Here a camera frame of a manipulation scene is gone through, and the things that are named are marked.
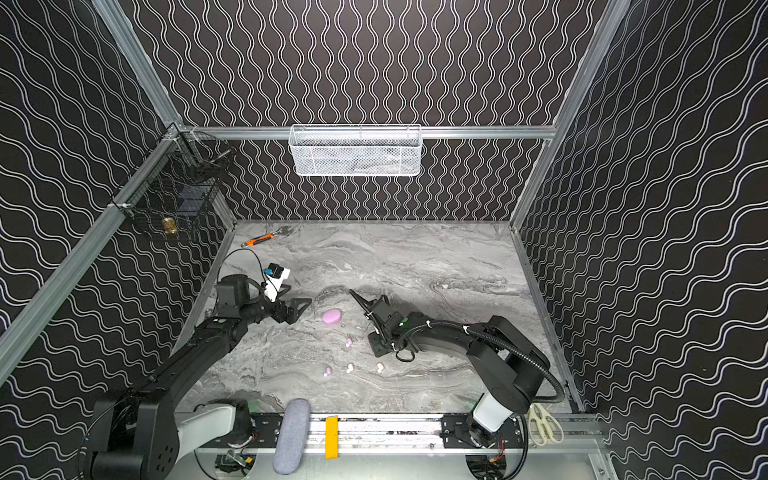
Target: marble floor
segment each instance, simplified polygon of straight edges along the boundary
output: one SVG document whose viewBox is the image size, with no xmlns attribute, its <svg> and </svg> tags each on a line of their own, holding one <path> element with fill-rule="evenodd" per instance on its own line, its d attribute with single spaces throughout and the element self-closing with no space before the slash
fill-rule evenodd
<svg viewBox="0 0 768 480">
<path fill-rule="evenodd" d="M 366 298 L 385 293 L 404 314 L 419 310 L 463 323 L 501 315 L 549 357 L 561 378 L 505 223 L 245 223 L 230 250 L 284 225 L 292 234 L 254 251 L 264 266 L 275 262 L 291 269 L 286 283 L 293 289 L 285 298 L 311 297 L 313 304 L 293 325 L 272 319 L 251 325 L 179 410 L 223 396 L 249 399 L 252 409 L 266 412 L 282 411 L 295 398 L 309 400 L 315 412 L 471 410 L 484 387 L 469 362 L 434 352 L 421 352 L 411 363 L 392 355 L 377 359 L 366 339 L 372 324 L 347 293 L 350 288 Z M 221 267 L 221 276 L 231 273 L 260 276 L 247 251 Z M 332 308 L 342 311 L 342 319 L 327 326 L 321 317 Z M 350 363 L 354 370 L 347 373 Z M 325 377 L 327 366 L 333 373 Z M 545 382 L 539 395 L 553 392 Z M 563 402 L 550 411 L 570 408 Z"/>
</svg>

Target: wavy line wallpaper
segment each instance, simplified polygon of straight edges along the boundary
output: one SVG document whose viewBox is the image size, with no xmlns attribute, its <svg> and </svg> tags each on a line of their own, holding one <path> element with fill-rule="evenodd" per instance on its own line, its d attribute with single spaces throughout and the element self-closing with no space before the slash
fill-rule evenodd
<svg viewBox="0 0 768 480">
<path fill-rule="evenodd" d="M 768 475 L 768 3 L 633 2 L 521 229 L 620 478 Z"/>
<path fill-rule="evenodd" d="M 508 220 L 541 140 L 425 141 L 416 177 L 301 177 L 285 141 L 233 142 L 223 192 L 239 219 Z"/>
<path fill-rule="evenodd" d="M 605 0 L 121 0 L 185 123 L 552 124 Z"/>
<path fill-rule="evenodd" d="M 76 478 L 96 398 L 169 355 L 223 240 L 152 243 L 126 222 L 0 388 L 0 478 Z"/>
<path fill-rule="evenodd" d="M 0 333 L 165 132 L 87 0 L 0 2 Z"/>
</svg>

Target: black wire basket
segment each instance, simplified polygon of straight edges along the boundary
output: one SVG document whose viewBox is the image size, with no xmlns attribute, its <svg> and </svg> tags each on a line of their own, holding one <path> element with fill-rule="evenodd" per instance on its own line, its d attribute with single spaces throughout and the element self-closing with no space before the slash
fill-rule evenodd
<svg viewBox="0 0 768 480">
<path fill-rule="evenodd" d="M 197 239 L 235 155 L 229 142 L 208 134 L 184 132 L 176 144 L 121 207 L 136 231 L 153 241 Z"/>
</svg>

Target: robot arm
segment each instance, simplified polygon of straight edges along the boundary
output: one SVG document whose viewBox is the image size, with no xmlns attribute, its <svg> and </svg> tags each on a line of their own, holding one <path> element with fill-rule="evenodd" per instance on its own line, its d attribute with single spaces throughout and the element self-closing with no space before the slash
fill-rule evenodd
<svg viewBox="0 0 768 480">
<path fill-rule="evenodd" d="M 259 290 L 254 299 L 249 284 Z M 178 458 L 208 440 L 226 434 L 222 440 L 235 445 L 251 437 L 253 427 L 244 401 L 217 400 L 179 421 L 174 410 L 187 390 L 240 342 L 251 323 L 268 316 L 295 323 L 312 300 L 286 303 L 280 300 L 288 291 L 284 288 L 273 301 L 264 295 L 264 285 L 245 275 L 225 276 L 216 288 L 214 315 L 143 386 L 96 402 L 96 420 L 84 443 L 85 478 L 161 480 Z M 214 423 L 216 428 L 204 428 Z"/>
<path fill-rule="evenodd" d="M 468 418 L 468 433 L 477 446 L 495 442 L 495 432 L 513 413 L 524 415 L 532 402 L 561 402 L 564 390 L 549 372 L 549 360 L 506 318 L 493 316 L 488 322 L 461 324 L 435 320 L 421 312 L 403 316 L 382 295 L 365 300 L 349 293 L 365 310 L 376 329 L 368 335 L 377 357 L 395 353 L 409 362 L 416 352 L 434 351 L 469 360 L 488 389 Z M 401 356 L 409 350 L 411 357 Z M 544 379 L 554 386 L 554 397 L 535 397 Z"/>
</svg>

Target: gray cloth roll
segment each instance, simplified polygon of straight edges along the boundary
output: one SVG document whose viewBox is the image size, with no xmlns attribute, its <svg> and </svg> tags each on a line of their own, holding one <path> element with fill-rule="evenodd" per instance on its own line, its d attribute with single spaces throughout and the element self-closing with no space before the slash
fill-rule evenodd
<svg viewBox="0 0 768 480">
<path fill-rule="evenodd" d="M 275 473 L 290 475 L 299 468 L 304 453 L 307 432 L 310 430 L 310 403 L 305 399 L 288 402 L 277 436 L 277 447 L 272 467 Z"/>
</svg>

